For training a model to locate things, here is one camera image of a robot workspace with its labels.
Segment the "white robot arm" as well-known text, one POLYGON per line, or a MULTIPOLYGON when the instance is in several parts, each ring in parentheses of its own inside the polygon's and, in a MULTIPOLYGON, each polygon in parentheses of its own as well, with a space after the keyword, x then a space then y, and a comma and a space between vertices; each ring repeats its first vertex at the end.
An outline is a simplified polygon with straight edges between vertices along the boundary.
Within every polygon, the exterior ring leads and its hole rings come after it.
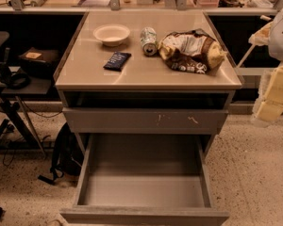
POLYGON ((269 56, 279 61, 275 69, 262 74, 252 109, 251 122, 257 127, 267 127, 283 113, 283 8, 253 34, 249 42, 256 46, 267 45, 269 56))

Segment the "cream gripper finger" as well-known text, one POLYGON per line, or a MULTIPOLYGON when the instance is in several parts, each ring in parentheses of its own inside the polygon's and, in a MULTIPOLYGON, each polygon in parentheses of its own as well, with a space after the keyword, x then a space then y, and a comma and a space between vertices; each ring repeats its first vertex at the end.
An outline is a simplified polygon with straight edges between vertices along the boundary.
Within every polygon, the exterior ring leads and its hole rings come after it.
POLYGON ((268 127, 283 113, 283 107, 256 100, 252 109, 251 122, 257 127, 268 127))

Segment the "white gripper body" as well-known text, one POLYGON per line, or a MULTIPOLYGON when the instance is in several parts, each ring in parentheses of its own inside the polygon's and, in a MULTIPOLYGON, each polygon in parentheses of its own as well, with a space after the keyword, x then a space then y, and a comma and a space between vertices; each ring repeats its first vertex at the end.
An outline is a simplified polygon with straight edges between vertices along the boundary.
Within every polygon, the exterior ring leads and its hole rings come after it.
POLYGON ((263 72, 258 95, 263 101, 283 105, 283 62, 273 70, 265 70, 263 72))

